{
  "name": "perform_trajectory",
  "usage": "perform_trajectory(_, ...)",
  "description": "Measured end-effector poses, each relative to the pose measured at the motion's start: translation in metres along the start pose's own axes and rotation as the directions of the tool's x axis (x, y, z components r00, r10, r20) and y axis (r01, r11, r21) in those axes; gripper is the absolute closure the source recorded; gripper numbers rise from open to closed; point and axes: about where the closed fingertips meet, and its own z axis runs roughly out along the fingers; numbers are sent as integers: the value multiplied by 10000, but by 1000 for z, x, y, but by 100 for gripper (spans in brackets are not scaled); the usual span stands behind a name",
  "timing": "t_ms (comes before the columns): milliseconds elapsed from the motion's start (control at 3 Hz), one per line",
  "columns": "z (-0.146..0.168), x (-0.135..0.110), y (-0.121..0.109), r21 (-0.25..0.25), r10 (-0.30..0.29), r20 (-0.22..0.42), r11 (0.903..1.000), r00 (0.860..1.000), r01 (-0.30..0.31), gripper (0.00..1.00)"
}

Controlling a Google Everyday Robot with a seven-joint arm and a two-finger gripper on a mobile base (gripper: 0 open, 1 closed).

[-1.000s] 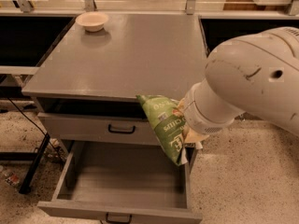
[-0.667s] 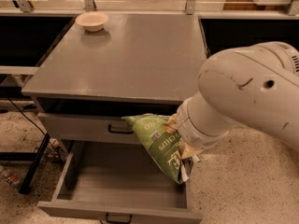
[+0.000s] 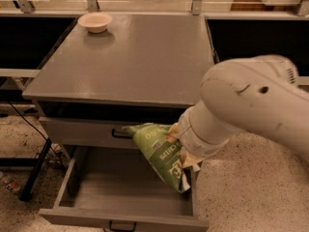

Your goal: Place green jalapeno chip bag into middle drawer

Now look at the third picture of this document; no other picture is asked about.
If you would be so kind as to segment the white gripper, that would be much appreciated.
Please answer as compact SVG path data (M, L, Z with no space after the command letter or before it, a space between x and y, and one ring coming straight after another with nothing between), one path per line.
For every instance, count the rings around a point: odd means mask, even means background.
M203 159L214 155L229 137L230 132L203 108L188 108L166 134L169 142L180 140L187 151L180 155L182 168L191 167L194 172L200 171Z

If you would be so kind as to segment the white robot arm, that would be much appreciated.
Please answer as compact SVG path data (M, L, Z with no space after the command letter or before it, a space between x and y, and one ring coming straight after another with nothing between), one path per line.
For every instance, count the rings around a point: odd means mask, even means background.
M181 165L195 168L240 131L279 143L309 160L309 93L294 63L280 55L220 62L203 77L200 100L169 134L182 143Z

